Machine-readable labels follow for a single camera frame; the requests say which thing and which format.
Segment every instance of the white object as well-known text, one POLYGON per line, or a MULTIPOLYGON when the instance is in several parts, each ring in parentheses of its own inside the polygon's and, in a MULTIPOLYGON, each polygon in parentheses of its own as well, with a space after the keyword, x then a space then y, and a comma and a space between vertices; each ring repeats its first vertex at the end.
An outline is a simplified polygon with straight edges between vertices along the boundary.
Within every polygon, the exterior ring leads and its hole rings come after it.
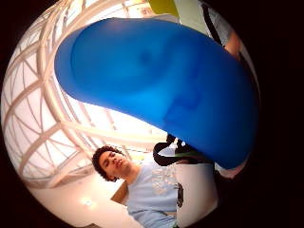
POLYGON ((177 223, 182 228, 216 209, 219 197, 212 164, 177 164, 176 175, 179 183, 177 223))

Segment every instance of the nose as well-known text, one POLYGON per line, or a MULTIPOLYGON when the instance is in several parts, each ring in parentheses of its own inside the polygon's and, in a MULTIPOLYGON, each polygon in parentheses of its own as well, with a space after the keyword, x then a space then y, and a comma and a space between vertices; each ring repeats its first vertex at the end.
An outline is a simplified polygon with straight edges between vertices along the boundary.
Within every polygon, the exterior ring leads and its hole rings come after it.
POLYGON ((113 164, 115 164, 115 163, 116 163, 116 161, 117 161, 117 159, 116 159, 116 158, 111 158, 111 160, 112 160, 112 163, 113 163, 113 164))

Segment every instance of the blue balloon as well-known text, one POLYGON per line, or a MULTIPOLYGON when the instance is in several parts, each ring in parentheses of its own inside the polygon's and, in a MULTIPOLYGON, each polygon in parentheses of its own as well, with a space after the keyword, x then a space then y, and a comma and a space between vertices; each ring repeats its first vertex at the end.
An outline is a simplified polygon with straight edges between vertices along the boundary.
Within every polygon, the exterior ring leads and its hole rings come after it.
POLYGON ((153 124, 224 168, 253 149, 255 85, 234 57, 194 29, 105 19, 68 35, 55 73, 71 97, 153 124))

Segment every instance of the light blue t-shirt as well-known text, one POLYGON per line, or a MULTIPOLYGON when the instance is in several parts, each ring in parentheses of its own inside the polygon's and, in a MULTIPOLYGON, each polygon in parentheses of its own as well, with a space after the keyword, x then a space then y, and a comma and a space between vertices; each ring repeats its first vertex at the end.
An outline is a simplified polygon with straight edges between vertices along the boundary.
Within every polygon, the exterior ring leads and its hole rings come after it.
MULTIPOLYGON (((165 148, 170 153, 172 148, 165 148)), ((168 212, 177 210, 178 188, 174 164, 159 166, 151 159, 142 163, 138 177, 128 185, 127 210, 146 228, 168 228, 176 223, 168 212)))

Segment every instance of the ceiling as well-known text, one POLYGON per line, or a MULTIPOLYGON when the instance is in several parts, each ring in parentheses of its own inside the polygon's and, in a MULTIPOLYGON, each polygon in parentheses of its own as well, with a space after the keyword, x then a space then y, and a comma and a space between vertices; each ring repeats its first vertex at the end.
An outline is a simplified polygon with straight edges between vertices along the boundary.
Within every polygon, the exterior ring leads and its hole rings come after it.
POLYGON ((69 97, 53 68, 57 47, 73 30, 107 17, 150 17, 146 1, 58 1, 28 28, 13 52, 1 96, 9 157, 31 187, 52 188, 93 171, 105 144, 140 161, 165 132, 131 116, 69 97))

